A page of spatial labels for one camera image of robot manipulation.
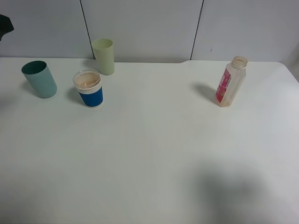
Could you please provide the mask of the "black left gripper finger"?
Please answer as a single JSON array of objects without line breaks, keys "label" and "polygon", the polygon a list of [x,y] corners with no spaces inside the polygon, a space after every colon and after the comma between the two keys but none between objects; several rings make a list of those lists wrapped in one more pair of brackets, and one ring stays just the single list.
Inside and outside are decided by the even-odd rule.
[{"label": "black left gripper finger", "polygon": [[14,30],[12,22],[9,17],[0,15],[0,41],[2,37]]}]

